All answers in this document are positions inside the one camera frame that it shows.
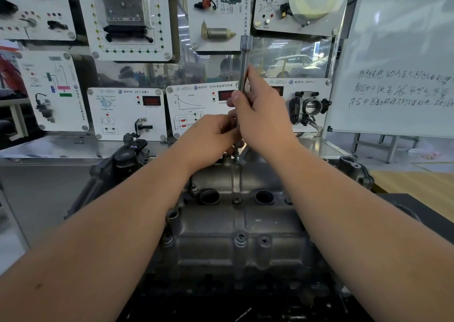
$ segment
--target wooden surface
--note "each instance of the wooden surface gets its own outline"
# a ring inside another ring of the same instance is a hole
[[[407,193],[454,222],[454,173],[371,171],[377,193]]]

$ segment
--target tile floor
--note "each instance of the tile floor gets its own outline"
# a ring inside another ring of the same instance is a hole
[[[350,152],[353,137],[352,133],[333,132],[328,133],[326,139]],[[378,142],[379,137],[376,134],[362,134],[361,140]],[[391,138],[387,137],[384,143],[389,144],[390,141]],[[431,160],[409,154],[407,150],[411,148],[412,143],[400,139],[394,162],[391,164],[384,162],[386,152],[372,147],[358,146],[356,154],[360,163],[369,170],[454,172],[454,139],[422,138],[417,148],[441,154],[439,158]],[[0,274],[25,252],[15,230],[10,221],[0,217]]]

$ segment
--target hand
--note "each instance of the hand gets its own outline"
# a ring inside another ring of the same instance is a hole
[[[251,91],[247,96],[234,91],[227,101],[235,107],[230,116],[238,118],[241,134],[254,150],[268,160],[279,145],[297,142],[284,99],[249,65],[248,78]]]
[[[189,175],[214,164],[224,152],[233,153],[241,140],[236,120],[228,115],[205,115],[197,120],[169,151],[187,166]]]

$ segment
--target white car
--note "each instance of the white car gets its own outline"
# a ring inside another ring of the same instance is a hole
[[[268,78],[287,78],[295,77],[307,72],[309,69],[321,70],[324,68],[324,64],[327,61],[326,58],[318,59],[313,61],[308,55],[297,54],[289,55],[287,57],[278,57],[275,62],[265,71],[265,75]]]

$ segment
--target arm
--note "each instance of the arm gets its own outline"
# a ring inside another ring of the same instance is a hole
[[[225,149],[231,152],[241,138],[238,129],[229,131],[234,121],[226,115],[204,116],[166,153],[28,251],[0,277],[1,319],[114,321],[190,175],[213,164]]]
[[[234,92],[231,115],[280,176],[311,239],[372,318],[451,321],[453,245],[301,146],[283,99],[251,67],[249,80],[252,107]]]

